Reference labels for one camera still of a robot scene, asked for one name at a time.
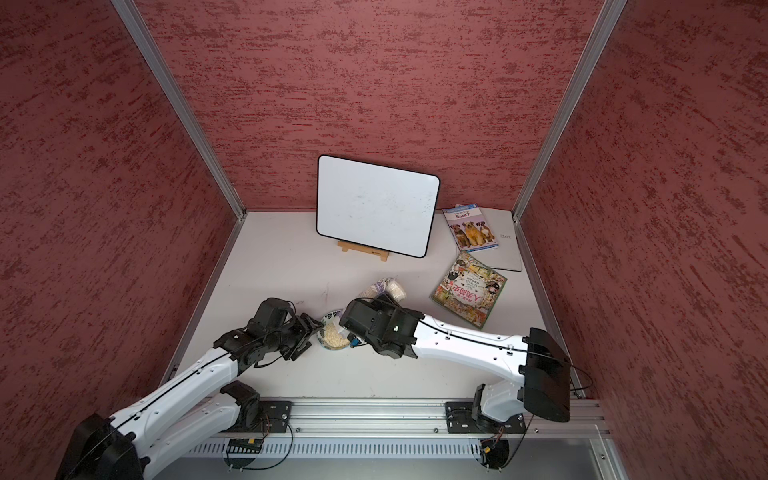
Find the instant oatmeal plastic bag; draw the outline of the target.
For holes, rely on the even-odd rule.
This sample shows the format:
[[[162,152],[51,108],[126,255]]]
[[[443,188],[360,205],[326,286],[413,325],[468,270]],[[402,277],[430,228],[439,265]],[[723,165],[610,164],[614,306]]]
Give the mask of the instant oatmeal plastic bag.
[[[379,280],[358,294],[359,297],[364,298],[376,298],[379,295],[389,295],[396,302],[401,302],[407,298],[404,287],[394,277]]]

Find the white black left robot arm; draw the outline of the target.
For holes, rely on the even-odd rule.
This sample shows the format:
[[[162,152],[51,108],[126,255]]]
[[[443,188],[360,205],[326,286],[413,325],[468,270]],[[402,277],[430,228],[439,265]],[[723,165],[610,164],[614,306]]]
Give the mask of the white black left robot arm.
[[[74,430],[59,479],[152,479],[211,436],[269,430],[260,395],[239,381],[270,353],[294,361],[324,324],[268,298],[247,325],[221,335],[192,366],[108,417],[93,414]]]

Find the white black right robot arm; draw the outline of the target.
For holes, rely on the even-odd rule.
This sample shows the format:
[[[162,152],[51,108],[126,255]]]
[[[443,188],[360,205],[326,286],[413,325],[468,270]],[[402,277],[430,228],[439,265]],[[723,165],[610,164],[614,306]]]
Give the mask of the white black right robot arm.
[[[383,356],[437,359],[500,378],[478,387],[475,421],[500,424],[527,412],[547,421],[570,421],[571,360],[545,330],[500,335],[449,324],[407,309],[386,294],[352,300],[340,326]]]

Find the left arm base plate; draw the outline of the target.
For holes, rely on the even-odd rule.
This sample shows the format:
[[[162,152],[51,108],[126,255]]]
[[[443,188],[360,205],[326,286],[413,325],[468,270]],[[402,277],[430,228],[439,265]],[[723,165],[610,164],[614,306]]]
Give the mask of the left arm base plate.
[[[292,409],[291,401],[252,402],[241,409],[236,430],[257,433],[262,437],[272,433],[286,433]]]

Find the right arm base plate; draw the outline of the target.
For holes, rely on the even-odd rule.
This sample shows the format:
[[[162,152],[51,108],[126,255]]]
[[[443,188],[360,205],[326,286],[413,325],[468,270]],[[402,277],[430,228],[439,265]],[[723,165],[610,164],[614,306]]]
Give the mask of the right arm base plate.
[[[472,403],[449,401],[444,403],[446,428],[449,434],[522,434],[526,424],[521,415],[510,417],[504,424],[491,420],[475,419]]]

